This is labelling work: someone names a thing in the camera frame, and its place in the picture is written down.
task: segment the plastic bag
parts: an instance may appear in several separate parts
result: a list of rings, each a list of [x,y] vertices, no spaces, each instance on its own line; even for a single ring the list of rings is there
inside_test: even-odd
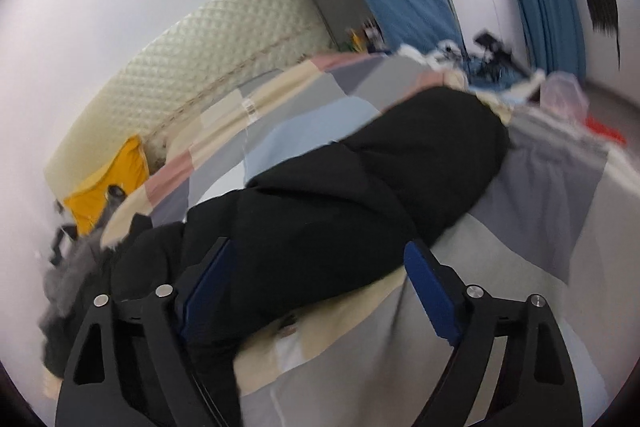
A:
[[[540,88],[540,107],[565,120],[584,124],[589,112],[589,99],[575,76],[556,71]]]

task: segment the folded black clothing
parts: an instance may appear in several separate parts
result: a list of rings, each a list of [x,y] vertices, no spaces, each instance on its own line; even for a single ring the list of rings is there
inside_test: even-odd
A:
[[[234,242],[237,266],[210,328],[186,349],[229,425],[239,425],[232,360],[241,340],[384,277],[416,237],[432,245],[478,201],[508,146],[476,97],[424,90],[351,136],[195,206],[185,223],[142,232],[111,267],[111,290],[142,297],[201,261],[217,238]]]

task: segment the quilted headboard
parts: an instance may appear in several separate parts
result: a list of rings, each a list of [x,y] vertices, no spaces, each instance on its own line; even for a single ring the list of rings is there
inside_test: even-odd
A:
[[[140,134],[153,171],[166,133],[242,82],[333,45],[313,0],[211,0],[132,58],[87,105],[45,168],[62,201]]]

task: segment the yellow pillow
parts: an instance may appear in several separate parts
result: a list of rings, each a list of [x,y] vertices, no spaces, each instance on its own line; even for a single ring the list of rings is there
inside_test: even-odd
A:
[[[128,196],[148,178],[149,167],[142,141],[140,136],[132,136],[124,142],[113,160],[91,174],[65,198],[65,206],[76,220],[78,233],[91,232],[106,203],[109,185],[118,185]]]

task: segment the patchwork bedspread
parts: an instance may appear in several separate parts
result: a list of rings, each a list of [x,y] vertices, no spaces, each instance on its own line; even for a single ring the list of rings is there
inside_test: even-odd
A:
[[[155,225],[184,219],[198,202],[350,134],[412,92],[423,69],[407,57],[332,55],[244,84],[182,130],[103,244],[122,238],[136,212]],[[509,131],[497,178],[433,252],[494,296],[545,296],[591,425],[640,355],[640,174],[616,146],[536,108],[514,111]],[[408,427],[450,353],[398,269],[246,342],[235,363],[245,425]],[[492,357],[469,423],[484,418],[499,363]]]

